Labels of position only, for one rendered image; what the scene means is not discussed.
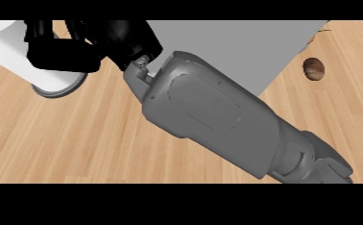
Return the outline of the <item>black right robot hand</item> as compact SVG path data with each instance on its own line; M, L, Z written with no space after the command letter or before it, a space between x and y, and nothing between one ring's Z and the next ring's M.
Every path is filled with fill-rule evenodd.
M50 20L25 20L27 58L46 70L93 73L108 57L121 70L145 57L150 62L162 45L146 20L66 20L71 38L56 38Z

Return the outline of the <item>white bottle with grey rim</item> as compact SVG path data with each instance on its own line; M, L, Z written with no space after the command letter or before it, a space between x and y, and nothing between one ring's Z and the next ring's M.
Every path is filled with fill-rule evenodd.
M27 58L24 36L24 21L0 20L0 66L31 84L38 95L46 98L63 97L81 86L88 74L35 68Z

